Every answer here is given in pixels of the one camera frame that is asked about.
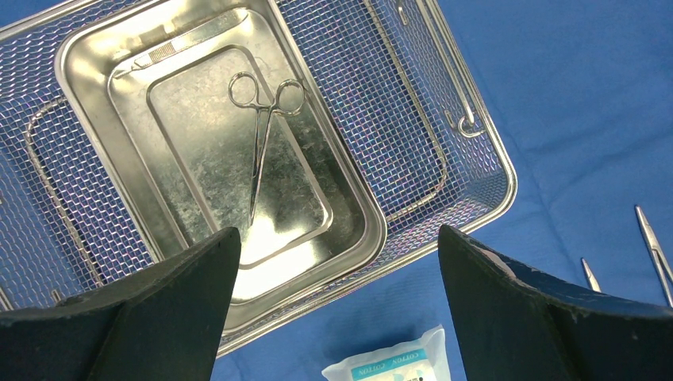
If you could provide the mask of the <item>white sterile packet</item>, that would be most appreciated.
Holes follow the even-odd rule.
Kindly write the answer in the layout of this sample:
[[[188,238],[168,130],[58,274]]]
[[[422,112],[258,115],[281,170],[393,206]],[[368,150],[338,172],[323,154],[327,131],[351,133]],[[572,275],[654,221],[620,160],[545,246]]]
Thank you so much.
[[[350,356],[321,374],[331,381],[450,380],[444,327],[438,325],[413,341]]]

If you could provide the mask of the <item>steel hemostat forceps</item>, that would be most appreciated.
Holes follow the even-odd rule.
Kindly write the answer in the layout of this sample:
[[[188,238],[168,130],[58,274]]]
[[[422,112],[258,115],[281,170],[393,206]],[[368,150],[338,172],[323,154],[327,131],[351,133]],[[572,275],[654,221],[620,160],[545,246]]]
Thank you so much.
[[[652,263],[659,277],[660,284],[663,290],[663,295],[666,299],[667,305],[672,308],[672,269],[668,263],[667,257],[663,253],[663,249],[656,237],[656,234],[651,227],[644,211],[639,205],[634,206],[636,218],[638,220],[640,231],[644,242],[647,246],[648,252],[652,259]]]

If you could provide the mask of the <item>steel needle holder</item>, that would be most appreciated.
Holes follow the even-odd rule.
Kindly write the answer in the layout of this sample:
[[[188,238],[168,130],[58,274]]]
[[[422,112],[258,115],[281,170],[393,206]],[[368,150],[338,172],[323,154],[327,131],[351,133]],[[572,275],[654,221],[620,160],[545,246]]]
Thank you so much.
[[[234,85],[242,79],[250,79],[254,85],[254,95],[249,101],[246,102],[238,102],[233,94]],[[293,109],[283,108],[280,105],[283,92],[288,87],[297,88],[301,92],[300,101]],[[229,80],[227,94],[229,96],[229,100],[235,107],[239,109],[255,110],[256,112],[252,182],[248,208],[248,225],[252,226],[256,216],[256,205],[260,193],[263,165],[267,152],[272,118],[275,115],[282,117],[293,117],[299,115],[302,112],[302,108],[306,100],[306,91],[305,87],[298,80],[286,79],[278,85],[275,95],[271,98],[271,102],[269,104],[263,104],[260,102],[260,85],[258,79],[250,72],[240,71],[234,74]]]

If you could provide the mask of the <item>steel instrument pan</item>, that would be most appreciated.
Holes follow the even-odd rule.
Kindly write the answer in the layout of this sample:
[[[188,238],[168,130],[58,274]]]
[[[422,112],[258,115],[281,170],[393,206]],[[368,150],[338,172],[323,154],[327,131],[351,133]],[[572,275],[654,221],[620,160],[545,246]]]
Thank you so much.
[[[226,11],[221,35],[119,79],[113,69]],[[269,104],[296,79],[302,112],[271,122],[248,225],[256,112],[227,87],[240,71]],[[313,309],[383,249],[385,217],[363,181],[274,1],[146,1],[73,32],[56,78],[151,255],[166,259],[225,227],[241,254],[225,334]]]

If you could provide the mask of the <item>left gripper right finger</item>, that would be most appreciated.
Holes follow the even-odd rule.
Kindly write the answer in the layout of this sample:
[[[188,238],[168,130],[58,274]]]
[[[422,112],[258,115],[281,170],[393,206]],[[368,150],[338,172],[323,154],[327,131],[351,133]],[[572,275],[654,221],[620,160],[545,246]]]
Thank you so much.
[[[438,258],[469,380],[669,380],[672,311],[568,283],[449,225]]]

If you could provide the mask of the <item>steel ring-handled forceps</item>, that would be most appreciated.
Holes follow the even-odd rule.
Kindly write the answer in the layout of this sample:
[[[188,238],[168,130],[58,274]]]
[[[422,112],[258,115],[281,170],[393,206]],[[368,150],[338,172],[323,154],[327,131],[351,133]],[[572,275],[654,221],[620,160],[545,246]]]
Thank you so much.
[[[599,282],[598,282],[597,278],[595,277],[594,273],[592,272],[592,270],[590,268],[590,265],[588,264],[586,259],[584,257],[582,257],[580,259],[580,261],[581,261],[581,265],[583,267],[584,275],[585,275],[585,278],[586,278],[586,281],[587,281],[587,284],[588,284],[589,288],[592,291],[601,292],[602,289],[599,285]]]

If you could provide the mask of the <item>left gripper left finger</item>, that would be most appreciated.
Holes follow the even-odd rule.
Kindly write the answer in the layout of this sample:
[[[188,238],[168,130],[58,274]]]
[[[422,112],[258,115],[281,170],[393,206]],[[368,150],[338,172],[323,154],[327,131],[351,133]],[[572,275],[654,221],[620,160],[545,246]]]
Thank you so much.
[[[229,227],[56,306],[2,313],[2,379],[209,379],[240,254]]]

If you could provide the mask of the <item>metal mesh tray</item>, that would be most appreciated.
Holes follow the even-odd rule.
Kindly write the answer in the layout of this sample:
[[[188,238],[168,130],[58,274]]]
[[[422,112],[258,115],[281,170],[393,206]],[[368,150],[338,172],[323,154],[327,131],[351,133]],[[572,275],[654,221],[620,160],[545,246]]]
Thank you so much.
[[[220,353],[513,203],[435,1],[66,1],[1,30],[1,309],[239,230]]]

